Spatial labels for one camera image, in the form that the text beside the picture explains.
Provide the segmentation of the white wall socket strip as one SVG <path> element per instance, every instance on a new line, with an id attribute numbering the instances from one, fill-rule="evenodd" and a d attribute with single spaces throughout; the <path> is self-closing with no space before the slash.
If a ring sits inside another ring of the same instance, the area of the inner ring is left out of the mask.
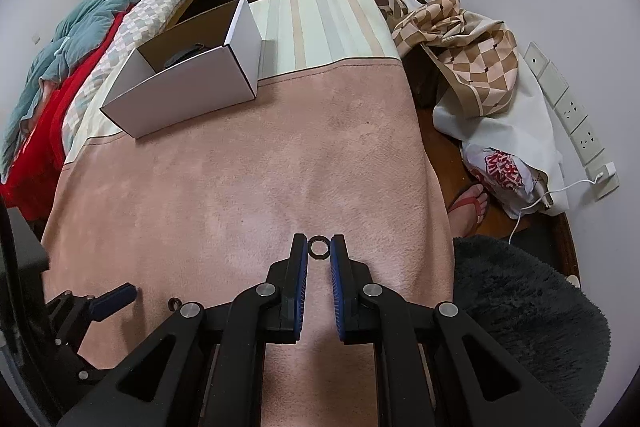
<path id="1" fill-rule="evenodd" d="M 620 177 L 614 162 L 591 126 L 587 111 L 574 97 L 559 69 L 546 57 L 536 43 L 529 43 L 524 60 L 538 81 L 539 87 L 558 117 L 564 132 L 585 168 L 587 178 L 596 182 L 593 197 L 602 199 L 620 187 Z"/>

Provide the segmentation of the white plastic bag red logo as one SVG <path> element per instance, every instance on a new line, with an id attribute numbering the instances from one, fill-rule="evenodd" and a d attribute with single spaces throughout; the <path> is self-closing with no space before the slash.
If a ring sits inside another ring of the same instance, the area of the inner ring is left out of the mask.
<path id="1" fill-rule="evenodd" d="M 520 158 L 502 150 L 463 143 L 461 157 L 466 169 L 500 202 L 504 212 L 516 219 L 546 189 L 544 177 Z"/>

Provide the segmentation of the foot in red flip-flop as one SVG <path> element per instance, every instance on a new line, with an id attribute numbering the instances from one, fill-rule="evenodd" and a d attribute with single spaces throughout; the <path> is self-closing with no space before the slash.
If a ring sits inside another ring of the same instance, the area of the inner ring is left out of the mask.
<path id="1" fill-rule="evenodd" d="M 488 194 L 482 184 L 474 184 L 460 194 L 448 209 L 451 235 L 468 237 L 483 223 L 488 207 Z"/>

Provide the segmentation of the checkered bed sheet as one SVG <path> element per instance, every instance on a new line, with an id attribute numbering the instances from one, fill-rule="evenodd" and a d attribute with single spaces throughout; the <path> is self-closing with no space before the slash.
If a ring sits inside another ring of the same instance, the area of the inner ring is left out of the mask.
<path id="1" fill-rule="evenodd" d="M 133 49 L 166 29 L 178 9 L 187 6 L 188 0 L 141 0 L 124 16 L 112 42 L 66 109 L 61 126 L 63 158 L 70 153 L 81 121 L 108 75 Z"/>

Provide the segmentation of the white cardboard box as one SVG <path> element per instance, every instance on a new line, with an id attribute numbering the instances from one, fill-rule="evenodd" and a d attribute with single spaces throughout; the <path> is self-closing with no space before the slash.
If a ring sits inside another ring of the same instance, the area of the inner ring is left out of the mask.
<path id="1" fill-rule="evenodd" d="M 163 69 L 176 52 L 203 43 L 209 50 Z M 257 98 L 262 55 L 247 0 L 191 17 L 132 50 L 101 112 L 131 138 Z"/>

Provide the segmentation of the pink striped table cloth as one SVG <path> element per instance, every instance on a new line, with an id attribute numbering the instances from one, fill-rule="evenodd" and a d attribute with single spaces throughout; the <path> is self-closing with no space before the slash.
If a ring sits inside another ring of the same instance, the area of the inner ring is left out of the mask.
<path id="1" fill-rule="evenodd" d="M 349 256 L 412 303 L 452 295 L 454 250 L 409 83 L 375 0 L 259 0 L 266 48 L 253 102 L 142 140 L 89 108 L 43 235 L 48 296 L 142 295 L 94 324 L 81 355 L 116 365 L 168 301 L 228 303 L 265 280 L 295 234 Z"/>

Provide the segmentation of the black smart band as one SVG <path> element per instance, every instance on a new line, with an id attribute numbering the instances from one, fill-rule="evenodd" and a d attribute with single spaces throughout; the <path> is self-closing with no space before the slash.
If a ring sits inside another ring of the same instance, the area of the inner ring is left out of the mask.
<path id="1" fill-rule="evenodd" d="M 197 56 L 198 54 L 204 53 L 209 50 L 209 47 L 203 43 L 194 43 L 193 46 L 189 46 L 183 50 L 176 52 L 173 56 L 169 57 L 168 60 L 163 64 L 163 69 L 168 69 L 169 67 L 175 66 L 189 60 L 189 58 Z"/>

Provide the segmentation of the red bed blanket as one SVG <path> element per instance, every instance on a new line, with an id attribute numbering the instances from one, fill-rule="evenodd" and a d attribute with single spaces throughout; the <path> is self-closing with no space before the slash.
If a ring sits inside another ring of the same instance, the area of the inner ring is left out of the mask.
<path id="1" fill-rule="evenodd" d="M 58 178 L 64 164 L 62 121 L 72 98 L 98 64 L 124 16 L 133 8 L 115 16 L 114 23 L 100 46 L 58 86 L 44 86 L 36 113 L 26 122 L 26 139 L 17 150 L 8 177 L 1 179 L 1 197 L 8 207 L 18 208 L 29 222 L 47 220 Z"/>

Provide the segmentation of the teal blue quilt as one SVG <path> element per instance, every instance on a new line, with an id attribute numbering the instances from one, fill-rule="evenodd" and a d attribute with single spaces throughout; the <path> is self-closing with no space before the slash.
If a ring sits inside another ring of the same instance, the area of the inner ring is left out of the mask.
<path id="1" fill-rule="evenodd" d="M 26 122 L 36 113 L 44 86 L 56 87 L 73 74 L 85 58 L 104 41 L 115 16 L 140 0 L 82 0 L 56 26 L 51 41 L 37 54 L 26 75 L 1 141 L 1 179 L 8 177 L 12 162 L 26 139 Z"/>

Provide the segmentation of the dark fuzzy trousers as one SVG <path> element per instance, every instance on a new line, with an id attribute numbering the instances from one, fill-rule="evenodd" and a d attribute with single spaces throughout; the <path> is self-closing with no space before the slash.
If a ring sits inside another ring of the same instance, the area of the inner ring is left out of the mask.
<path id="1" fill-rule="evenodd" d="M 608 364 L 611 331 L 580 289 L 526 251 L 474 235 L 454 240 L 454 302 L 585 419 Z"/>

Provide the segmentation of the brown checkered cloth bag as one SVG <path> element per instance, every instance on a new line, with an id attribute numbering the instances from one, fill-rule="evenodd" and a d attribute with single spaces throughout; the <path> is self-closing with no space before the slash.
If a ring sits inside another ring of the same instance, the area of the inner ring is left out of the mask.
<path id="1" fill-rule="evenodd" d="M 466 118 L 509 109 L 518 82 L 514 33 L 502 20 L 430 0 L 390 29 L 400 56 L 424 49 L 454 91 Z"/>

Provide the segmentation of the torn cardboard pieces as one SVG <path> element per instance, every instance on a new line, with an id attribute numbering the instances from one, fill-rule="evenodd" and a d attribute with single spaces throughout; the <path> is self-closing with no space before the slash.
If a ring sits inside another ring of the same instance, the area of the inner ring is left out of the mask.
<path id="1" fill-rule="evenodd" d="M 405 16 L 424 5 L 420 0 L 387 0 L 386 4 L 378 8 L 386 20 L 386 24 L 393 29 Z"/>

